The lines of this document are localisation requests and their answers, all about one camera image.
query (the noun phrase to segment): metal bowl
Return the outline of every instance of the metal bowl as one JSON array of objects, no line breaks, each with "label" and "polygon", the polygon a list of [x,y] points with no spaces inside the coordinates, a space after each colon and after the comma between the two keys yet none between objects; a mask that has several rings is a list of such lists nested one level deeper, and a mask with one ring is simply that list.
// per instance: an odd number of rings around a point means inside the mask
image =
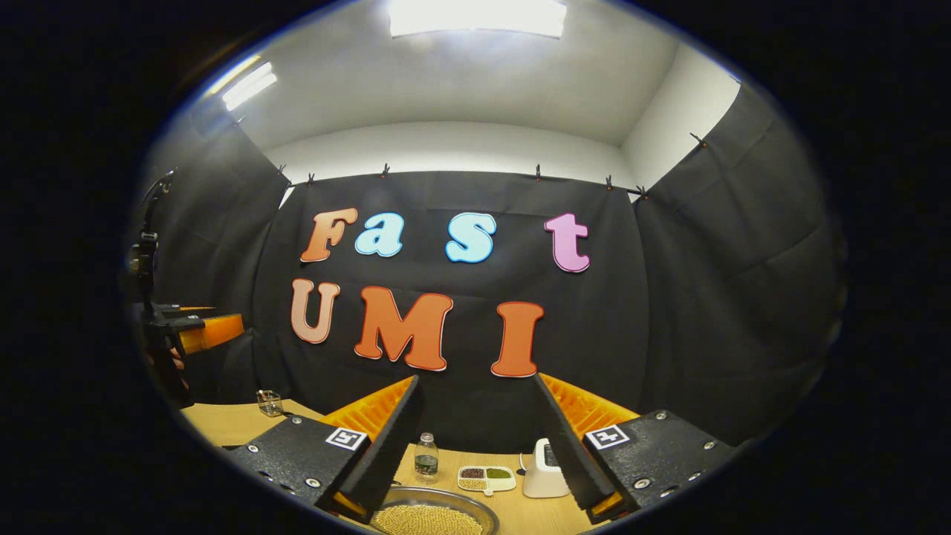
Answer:
[{"label": "metal bowl", "polygon": [[482,526],[482,535],[498,533],[498,517],[487,506],[448,490],[425,486],[392,486],[379,510],[396,505],[436,505],[472,516]]}]

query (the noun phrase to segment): hand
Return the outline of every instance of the hand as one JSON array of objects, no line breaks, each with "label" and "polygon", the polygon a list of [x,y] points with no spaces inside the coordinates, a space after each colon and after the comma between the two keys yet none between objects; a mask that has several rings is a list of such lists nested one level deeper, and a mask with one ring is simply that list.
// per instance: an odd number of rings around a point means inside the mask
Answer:
[{"label": "hand", "polygon": [[[184,371],[184,361],[182,360],[182,357],[178,354],[178,350],[176,350],[173,347],[171,352],[172,352],[172,362],[175,363],[175,367],[179,369],[179,371]],[[146,355],[146,356],[148,357],[148,363],[154,367],[155,360],[152,359],[152,355]],[[182,379],[182,385],[184,385],[185,390],[188,390],[188,382],[185,379]]]}]

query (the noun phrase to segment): glass bottle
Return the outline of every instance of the glass bottle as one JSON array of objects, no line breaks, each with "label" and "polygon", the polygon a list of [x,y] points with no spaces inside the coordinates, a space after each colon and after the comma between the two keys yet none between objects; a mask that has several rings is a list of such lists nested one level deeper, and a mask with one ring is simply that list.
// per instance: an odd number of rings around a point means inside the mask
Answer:
[{"label": "glass bottle", "polygon": [[438,472],[439,450],[433,440],[433,433],[423,433],[416,447],[416,478],[423,483],[432,483]]}]

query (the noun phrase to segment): sectioned tray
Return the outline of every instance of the sectioned tray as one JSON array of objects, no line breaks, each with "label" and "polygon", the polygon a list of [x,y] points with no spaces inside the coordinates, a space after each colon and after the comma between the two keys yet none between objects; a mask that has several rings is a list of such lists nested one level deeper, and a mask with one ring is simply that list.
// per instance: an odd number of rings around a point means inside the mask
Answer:
[{"label": "sectioned tray", "polygon": [[505,466],[463,466],[456,475],[456,484],[463,490],[492,496],[497,490],[515,488],[515,474]]}]

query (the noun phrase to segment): letter m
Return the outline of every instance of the letter m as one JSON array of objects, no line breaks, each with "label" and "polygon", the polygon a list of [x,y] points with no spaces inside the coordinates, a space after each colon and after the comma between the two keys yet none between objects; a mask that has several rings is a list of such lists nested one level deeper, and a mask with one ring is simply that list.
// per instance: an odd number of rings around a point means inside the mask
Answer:
[{"label": "letter m", "polygon": [[438,293],[420,295],[403,319],[389,289],[366,287],[360,296],[366,304],[366,313],[363,334],[354,347],[359,356],[382,357],[383,352],[377,345],[379,338],[390,362],[395,362],[412,340],[413,348],[406,355],[408,366],[431,371],[446,369],[442,358],[442,324],[453,308],[452,299]]}]

